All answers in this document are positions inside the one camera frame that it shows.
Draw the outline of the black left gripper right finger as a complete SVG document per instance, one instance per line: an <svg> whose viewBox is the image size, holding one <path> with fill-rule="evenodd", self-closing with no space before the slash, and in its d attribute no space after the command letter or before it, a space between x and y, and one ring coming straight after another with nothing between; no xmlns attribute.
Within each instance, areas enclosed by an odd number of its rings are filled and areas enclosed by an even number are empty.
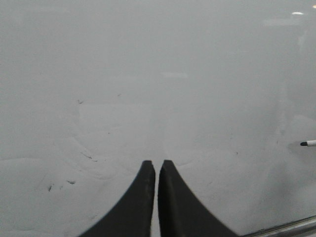
<svg viewBox="0 0 316 237"><path fill-rule="evenodd" d="M198 200L171 160L159 173L158 217L162 237L237 236Z"/></svg>

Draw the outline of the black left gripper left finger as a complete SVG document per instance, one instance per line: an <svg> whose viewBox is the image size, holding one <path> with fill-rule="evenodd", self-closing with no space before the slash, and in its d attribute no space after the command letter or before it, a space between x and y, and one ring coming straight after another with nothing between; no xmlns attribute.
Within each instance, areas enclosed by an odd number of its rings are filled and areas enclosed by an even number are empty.
<svg viewBox="0 0 316 237"><path fill-rule="evenodd" d="M82 237L149 237L155 196L156 173L150 160L141 167L124 195Z"/></svg>

